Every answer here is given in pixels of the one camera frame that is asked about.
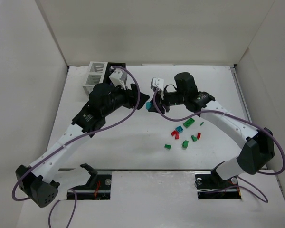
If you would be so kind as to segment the teal square lego brick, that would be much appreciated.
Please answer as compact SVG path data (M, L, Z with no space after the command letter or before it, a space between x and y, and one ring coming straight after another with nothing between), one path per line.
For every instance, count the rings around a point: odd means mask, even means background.
M178 133L182 133L182 132L184 131L184 129L183 129L181 126L176 127L175 130L176 130Z

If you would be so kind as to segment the green lego plate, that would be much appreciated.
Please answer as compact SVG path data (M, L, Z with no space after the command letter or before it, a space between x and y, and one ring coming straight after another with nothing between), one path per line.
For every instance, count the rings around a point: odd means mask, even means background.
M195 120L191 117L183 123L185 128L189 128L192 124L194 124Z

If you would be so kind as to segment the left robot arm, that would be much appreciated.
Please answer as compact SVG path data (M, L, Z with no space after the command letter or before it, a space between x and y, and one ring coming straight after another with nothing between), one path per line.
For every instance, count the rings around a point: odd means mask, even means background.
M136 84L131 84L130 88L97 84L89 94L88 102L72 119L59 140L28 167L20 165L16 169L16 187L40 208L49 205L62 186L72 180L70 177L58 177L57 172L77 148L105 130L105 119L112 112L120 107L139 110L149 98L149 95L139 91Z

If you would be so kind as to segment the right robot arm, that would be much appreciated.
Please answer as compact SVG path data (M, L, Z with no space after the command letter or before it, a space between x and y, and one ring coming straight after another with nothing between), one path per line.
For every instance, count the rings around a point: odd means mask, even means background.
M206 177L199 177L198 182L202 188L222 189L235 176L242 173L256 174L274 157L270 130L258 129L246 121L232 117L212 95L198 90L190 73L178 73L174 80L175 91L167 92L163 79L152 79L151 89L154 94L148 111L165 114L170 106L184 105L188 111L218 127L241 149L238 156L220 163Z

